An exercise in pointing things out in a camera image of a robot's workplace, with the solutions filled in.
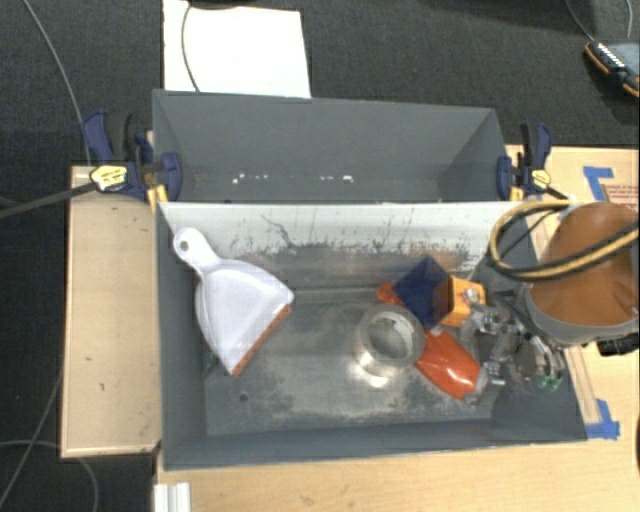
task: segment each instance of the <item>cable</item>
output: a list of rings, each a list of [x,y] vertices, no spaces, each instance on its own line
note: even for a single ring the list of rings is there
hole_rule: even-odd
[[[509,254],[513,249],[528,235],[530,235],[534,229],[536,229],[549,215],[553,214],[554,211],[551,210],[545,214],[543,214],[529,229],[527,229],[522,235],[518,237],[518,239],[513,242],[509,247],[507,247],[504,252],[500,255],[500,259],[504,259],[507,254]]]
[[[488,256],[490,260],[492,260],[492,266],[498,272],[521,281],[533,282],[546,279],[559,279],[571,273],[587,270],[614,257],[620,252],[627,250],[638,238],[638,222],[636,221],[597,244],[550,263],[544,263],[535,267],[515,268],[502,260],[498,252],[498,243],[505,232],[505,227],[512,225],[519,217],[526,217],[539,210],[557,210],[558,208],[567,207],[570,204],[572,204],[570,201],[522,203],[503,214],[495,224],[489,240]]]
[[[32,444],[32,441],[4,441],[4,442],[0,442],[0,448],[5,448],[5,447],[10,447],[10,446],[30,446]],[[45,448],[51,448],[53,450],[58,450],[60,447],[56,444],[56,443],[51,443],[49,441],[36,441],[35,443],[33,443],[33,446],[42,446]],[[89,475],[89,478],[91,479],[91,487],[93,488],[93,507],[92,507],[92,512],[97,512],[98,511],[98,505],[100,504],[100,489],[98,486],[98,479],[96,478],[95,473],[93,472],[93,469],[91,469],[91,466],[89,466],[89,464],[87,464],[86,461],[84,461],[83,459],[75,459],[76,461],[78,461],[78,463],[82,466],[82,468],[85,470],[85,472]]]
[[[40,418],[40,423],[38,423],[38,426],[36,427],[36,431],[33,433],[33,437],[31,438],[31,441],[27,445],[27,449],[25,450],[24,455],[22,456],[22,459],[18,464],[18,467],[14,471],[13,476],[11,477],[9,484],[7,485],[7,488],[4,490],[4,493],[2,493],[2,497],[0,497],[0,510],[2,510],[3,505],[7,501],[7,498],[9,497],[9,494],[11,493],[13,486],[16,484],[18,477],[22,472],[22,468],[24,467],[25,463],[27,462],[27,459],[29,458],[29,454],[31,453],[31,450],[33,450],[33,447],[38,441],[38,437],[40,437],[40,433],[42,432],[44,423],[47,420],[49,413],[51,412],[51,408],[53,407],[53,403],[56,399],[56,395],[58,394],[58,390],[60,389],[61,383],[62,383],[62,369],[60,369],[60,371],[58,372],[56,383],[53,386],[53,391],[51,392],[51,396],[49,397],[47,406],[45,407],[45,410],[42,413],[42,417]]]
[[[73,87],[71,87],[71,83],[69,82],[69,77],[67,76],[67,72],[64,69],[64,66],[62,65],[62,62],[60,61],[60,57],[58,56],[58,52],[56,51],[55,47],[53,46],[53,43],[51,42],[51,39],[49,38],[49,35],[47,34],[47,31],[44,29],[44,27],[42,26],[42,23],[40,23],[40,19],[38,18],[37,14],[35,13],[35,11],[33,10],[33,7],[31,7],[31,4],[29,3],[29,0],[22,0],[22,3],[24,4],[25,8],[27,9],[27,11],[29,11],[29,14],[31,15],[31,18],[33,18],[33,21],[35,22],[36,26],[38,27],[38,30],[40,31],[40,34],[42,35],[42,37],[44,38],[45,42],[47,43],[47,46],[49,47],[49,51],[51,52],[51,55],[53,55],[53,58],[56,61],[56,64],[58,65],[58,69],[60,70],[60,74],[62,75],[62,79],[64,80],[65,85],[67,86],[67,91],[69,92],[69,97],[71,98],[71,103],[73,103],[73,109],[76,113],[76,117],[78,118],[78,123],[80,126],[82,126],[82,113],[80,112],[80,107],[78,106],[78,102],[76,101],[76,95],[73,92]],[[91,153],[89,152],[89,148],[87,146],[86,143],[84,143],[84,152],[85,152],[85,158],[87,160],[87,164],[91,165]]]
[[[631,30],[633,28],[633,7],[631,6],[631,0],[624,0],[625,3],[627,4],[627,12],[628,14],[628,23],[627,23],[627,39],[631,38]],[[584,28],[584,25],[580,22],[580,20],[578,19],[578,17],[576,16],[576,14],[573,12],[573,9],[571,8],[571,5],[569,5],[568,0],[564,0],[564,5],[567,7],[567,10],[569,11],[569,14],[571,14],[571,17],[573,18],[573,21],[576,22],[576,25],[578,25],[578,27],[580,27],[580,30],[582,30],[582,32],[584,32],[584,35],[587,36],[591,41],[595,41],[595,39],[593,38],[593,36],[591,34],[589,34],[589,32],[587,32],[587,29]]]
[[[0,220],[6,219],[7,217],[11,217],[13,215],[18,215],[19,213],[28,212],[29,210],[35,210],[36,208],[40,208],[42,206],[54,204],[59,201],[66,201],[67,199],[81,196],[82,194],[86,194],[88,192],[95,192],[95,190],[96,186],[93,182],[91,182],[80,185],[78,187],[74,187],[69,190],[63,190],[62,192],[57,192],[49,196],[41,197],[40,199],[29,201],[28,203],[18,204],[17,206],[10,206],[5,208],[4,210],[0,210]]]
[[[631,0],[625,0],[627,3],[627,11],[629,12],[629,23],[627,25],[627,39],[631,39],[631,29],[633,28],[633,7],[631,7]]]
[[[200,88],[196,83],[196,79],[193,77],[193,73],[191,72],[191,66],[189,66],[189,59],[187,58],[187,50],[184,45],[185,26],[187,24],[187,17],[189,16],[190,12],[191,12],[191,4],[189,4],[189,6],[187,7],[187,10],[184,11],[184,16],[182,17],[182,27],[180,28],[180,46],[182,48],[182,60],[184,61],[184,66],[187,68],[187,73],[189,74],[189,79],[191,80],[191,84],[193,85],[193,88],[196,90],[196,92],[200,92]]]
[[[564,5],[566,6],[567,10],[569,11],[569,14],[571,14],[571,17],[573,18],[573,21],[575,21],[576,25],[578,25],[578,27],[580,27],[580,30],[582,30],[584,32],[584,35],[587,36],[591,41],[595,41],[593,36],[591,34],[589,34],[589,32],[587,32],[586,28],[584,28],[584,25],[582,23],[580,23],[580,20],[578,19],[578,17],[573,12],[573,9],[571,8],[571,6],[569,5],[569,2],[567,0],[564,0]]]

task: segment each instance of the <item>orange object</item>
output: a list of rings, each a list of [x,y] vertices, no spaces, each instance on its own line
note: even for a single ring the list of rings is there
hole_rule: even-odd
[[[480,365],[448,332],[425,329],[425,349],[416,367],[445,393],[463,400],[476,391]]]
[[[378,288],[378,300],[387,304],[404,306],[392,287],[393,283],[390,281],[383,283]],[[453,304],[453,307],[443,311],[444,320],[459,321],[462,324],[464,319],[471,314],[471,300],[464,296],[465,291],[469,288],[474,288],[478,292],[482,301],[479,303],[484,304],[485,292],[480,284],[453,276],[449,276],[449,279],[443,283],[440,290],[443,296],[438,303],[442,304],[442,307],[448,308],[449,297],[451,297]],[[480,375],[480,364],[448,332],[442,331],[436,336],[425,329],[424,336],[425,349],[415,363],[416,368],[438,388],[458,400],[464,400],[466,395],[474,393]]]
[[[385,304],[395,304],[396,306],[406,307],[400,297],[396,295],[396,292],[393,291],[393,283],[391,281],[382,283],[380,288],[378,288],[376,297],[380,302],[384,302]]]
[[[440,325],[460,327],[471,314],[473,304],[486,304],[484,287],[455,276],[441,283],[435,290],[436,318]]]

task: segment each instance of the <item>white plastic piece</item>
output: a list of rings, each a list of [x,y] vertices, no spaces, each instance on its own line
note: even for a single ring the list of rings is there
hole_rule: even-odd
[[[173,239],[176,254],[200,277],[196,317],[205,340],[231,375],[237,375],[294,295],[265,270],[223,260],[204,235],[183,228]]]
[[[181,482],[176,485],[153,486],[154,512],[191,512],[191,485]]]

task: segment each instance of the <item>silver tape roll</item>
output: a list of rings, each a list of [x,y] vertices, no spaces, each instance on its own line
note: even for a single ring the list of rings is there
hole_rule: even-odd
[[[354,336],[356,361],[377,377],[393,377],[424,352],[424,329],[408,309],[377,304],[364,314]]]

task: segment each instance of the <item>black cable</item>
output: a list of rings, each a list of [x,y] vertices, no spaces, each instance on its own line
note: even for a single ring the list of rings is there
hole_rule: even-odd
[[[184,16],[182,17],[182,27],[180,28],[180,46],[182,48],[182,60],[184,61],[184,67],[187,68],[187,73],[189,74],[189,80],[191,80],[191,85],[196,90],[196,92],[200,92],[200,88],[196,83],[196,79],[193,77],[193,73],[191,72],[191,66],[189,65],[189,59],[187,58],[187,50],[184,45],[184,33],[185,26],[187,24],[187,17],[191,12],[191,4],[187,7],[187,10],[184,11]]]
[[[570,254],[569,256],[565,256],[563,258],[551,261],[549,263],[541,263],[539,265],[535,265],[533,267],[517,267],[517,268],[511,268],[511,269],[505,269],[508,270],[509,272],[513,272],[513,273],[523,273],[523,272],[536,272],[538,270],[549,270],[549,269],[553,269],[555,267],[559,267],[562,265],[565,265],[567,263],[571,263],[572,261],[576,260],[577,258],[581,258],[583,256],[587,256],[589,254],[591,254],[594,251],[597,251],[598,249],[602,249],[603,247],[606,247],[607,245],[610,245],[618,240],[620,240],[621,238],[623,238],[625,235],[629,234],[631,231],[633,231],[634,229],[638,228],[638,221],[630,224],[629,226],[621,229],[620,231],[617,231],[616,233],[614,233],[613,235],[606,237],[603,240],[600,240],[599,242],[590,245],[589,247],[586,247],[574,254]],[[625,245],[622,250],[626,250],[628,248],[631,247],[631,244],[633,242],[629,242],[627,245]],[[598,263],[602,263],[604,261],[607,261],[608,259],[612,258],[613,255],[615,255],[615,252],[607,254],[601,258],[598,258],[597,261]]]
[[[6,219],[7,217],[11,217],[13,215],[18,215],[19,213],[35,210],[36,208],[40,208],[42,206],[58,203],[60,201],[66,201],[68,199],[81,196],[88,192],[94,192],[95,190],[96,186],[93,183],[86,183],[84,185],[80,185],[79,187],[64,190],[62,192],[57,192],[56,194],[41,197],[40,199],[36,199],[34,201],[29,201],[28,203],[11,206],[9,208],[5,208],[4,210],[0,210],[0,220]]]
[[[13,472],[13,476],[11,477],[11,480],[9,481],[7,488],[2,493],[2,496],[0,496],[0,510],[2,510],[2,507],[4,506],[7,499],[9,498],[9,494],[11,494],[11,490],[13,489],[13,486],[18,481],[18,477],[20,476],[20,473],[22,473],[22,468],[27,462],[27,459],[29,458],[29,455],[31,454],[33,447],[36,445],[36,442],[38,441],[38,437],[40,437],[40,433],[42,432],[42,429],[44,428],[44,423],[47,420],[47,417],[49,416],[51,409],[53,408],[53,403],[56,399],[56,396],[58,395],[58,390],[60,389],[61,384],[62,384],[62,369],[58,372],[56,383],[53,386],[53,390],[51,391],[51,395],[49,396],[49,401],[47,402],[47,406],[45,407],[44,413],[42,414],[40,418],[40,422],[36,427],[36,431],[34,432],[31,440],[27,443],[27,449],[22,455],[22,458],[18,463],[18,467],[16,467],[15,471]]]
[[[60,71],[60,75],[62,76],[62,79],[64,80],[65,86],[67,87],[67,92],[69,93],[69,98],[71,98],[71,103],[73,104],[73,110],[74,110],[74,112],[76,114],[76,118],[78,119],[78,124],[79,124],[79,126],[82,126],[82,113],[80,112],[80,107],[78,106],[78,101],[76,100],[76,95],[75,95],[75,93],[73,91],[73,87],[71,87],[71,82],[69,81],[69,77],[67,76],[67,72],[64,69],[64,66],[62,65],[62,61],[60,60],[60,56],[58,55],[58,52],[56,51],[55,46],[53,46],[53,43],[51,42],[51,38],[49,38],[49,34],[47,34],[47,31],[42,26],[42,23],[40,22],[40,18],[38,18],[38,15],[33,10],[33,7],[31,7],[31,4],[29,3],[29,0],[22,0],[22,4],[24,5],[24,7],[29,12],[29,15],[33,19],[33,22],[38,27],[38,30],[40,31],[40,35],[42,35],[45,43],[47,43],[47,47],[49,48],[49,51],[51,52],[51,55],[53,56],[54,60],[56,61],[56,65],[58,66],[58,70]],[[84,152],[85,152],[85,158],[87,160],[87,165],[91,165],[91,153],[89,152],[89,146],[87,145],[86,141],[84,141],[84,138],[83,138],[83,145],[84,145]]]
[[[522,235],[518,237],[518,239],[513,242],[509,247],[507,247],[502,254],[500,254],[500,259],[504,259],[507,254],[509,254],[525,237],[530,235],[534,229],[536,229],[549,215],[554,213],[553,211],[549,211],[542,215],[529,229],[527,229]]]
[[[30,440],[17,440],[17,441],[3,441],[0,442],[0,448],[11,447],[11,446],[29,446],[33,444],[33,446],[41,446],[44,448],[51,448],[52,450],[58,450],[60,447],[56,443],[52,443],[50,441],[30,441]],[[98,486],[98,479],[96,478],[93,469],[91,466],[87,464],[87,462],[83,459],[75,459],[85,470],[85,472],[89,475],[91,479],[91,487],[93,488],[93,506],[91,507],[92,512],[98,511],[98,505],[100,503],[100,490]]]
[[[529,211],[524,211],[524,212],[520,212],[516,215],[514,215],[508,222],[505,223],[504,226],[502,226],[502,228],[500,229],[498,235],[497,235],[497,240],[496,243],[499,244],[500,239],[504,236],[505,232],[507,231],[507,229],[509,227],[511,227],[515,222],[517,222],[520,219],[524,219],[526,217],[528,217],[529,215],[533,215],[534,213],[537,213],[538,210],[541,209],[551,209],[551,211],[549,213],[552,213],[554,211],[557,211],[558,209],[562,209],[559,208],[557,206],[545,206],[544,204],[541,203],[539,208],[536,208],[535,206],[532,207],[531,210]],[[586,247],[585,249],[582,249],[581,251],[578,251],[574,254],[571,254],[569,256],[560,258],[558,260],[554,260],[552,262],[549,263],[543,263],[543,264],[539,264],[536,266],[532,266],[532,267],[509,267],[509,268],[504,268],[501,267],[500,265],[498,265],[492,254],[491,251],[487,251],[487,257],[489,259],[489,265],[491,265],[496,271],[498,271],[499,273],[510,277],[511,279],[517,280],[517,281],[525,281],[525,282],[536,282],[536,281],[547,281],[547,280],[552,280],[552,279],[560,279],[562,277],[567,277],[568,275],[572,275],[578,272],[583,272],[585,270],[588,270],[596,265],[599,265],[611,258],[613,258],[614,256],[617,256],[618,254],[621,254],[622,252],[628,250],[633,242],[629,242],[628,244],[624,245],[623,247],[619,248],[616,251],[612,251],[608,254],[605,254],[603,256],[601,256],[600,258],[597,258],[593,261],[589,261],[587,263],[585,263],[584,265],[581,265],[577,268],[571,269],[571,270],[567,270],[566,272],[559,272],[557,274],[554,274],[552,276],[544,276],[544,277],[531,277],[531,276],[523,276],[522,274],[526,274],[526,273],[530,273],[530,272],[537,272],[537,271],[542,271],[542,270],[553,270],[554,268],[557,267],[561,267],[567,263],[571,263],[572,261],[581,258],[583,256],[587,256],[591,253],[593,253],[594,251],[597,251],[598,249],[602,249],[603,247],[606,247],[614,242],[616,242],[617,240],[625,237],[627,234],[629,234],[631,231],[633,230],[637,230],[638,229],[638,221],[630,224],[629,226],[617,231],[616,233],[612,234],[611,236],[589,246]]]

